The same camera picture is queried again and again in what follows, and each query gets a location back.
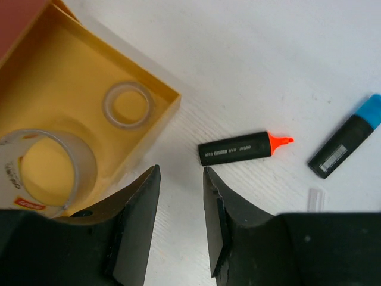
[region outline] yellow box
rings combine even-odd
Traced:
[[[71,214],[97,202],[131,170],[179,108],[180,95],[87,31],[62,2],[46,2],[0,54],[0,137],[39,128],[70,132],[90,146],[98,177]],[[136,130],[114,127],[102,113],[107,90],[126,80],[146,86],[154,99],[150,120]]]

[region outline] pink wall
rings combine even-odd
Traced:
[[[0,0],[0,63],[49,0]]]

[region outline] black plastic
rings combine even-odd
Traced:
[[[155,166],[72,217],[0,210],[0,285],[143,286],[159,187]]]
[[[308,162],[308,167],[326,179],[372,132],[369,123],[352,115]]]
[[[381,213],[272,216],[210,167],[204,207],[217,286],[381,285]]]
[[[244,135],[198,145],[201,165],[251,160],[271,156],[267,132]]]

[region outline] clear tape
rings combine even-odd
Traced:
[[[123,92],[127,92],[127,91],[136,91],[140,93],[146,99],[146,102],[147,102],[147,111],[144,114],[144,116],[141,119],[139,119],[137,122],[129,123],[129,124],[118,121],[113,113],[113,104],[115,100]],[[133,129],[133,128],[138,128],[142,126],[149,119],[152,113],[153,106],[154,106],[154,101],[151,97],[151,93],[146,87],[144,87],[138,82],[120,82],[113,85],[108,90],[103,100],[102,109],[103,109],[104,116],[112,125],[122,129]]]
[[[33,198],[21,176],[21,161],[29,148],[43,138],[59,143],[68,154],[74,170],[74,184],[63,206],[49,206]],[[84,200],[96,181],[96,160],[92,150],[79,137],[67,132],[20,129],[0,139],[0,208],[35,210],[47,217],[57,217],[69,206]]]

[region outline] white table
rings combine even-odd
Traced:
[[[270,213],[305,211],[310,188],[326,193],[326,211],[381,209],[381,129],[326,180],[306,165],[365,96],[381,92],[380,1],[65,1],[90,30],[183,94],[181,110],[120,184],[160,165],[145,285],[215,285],[202,142],[259,130],[295,138],[272,158],[214,167]]]

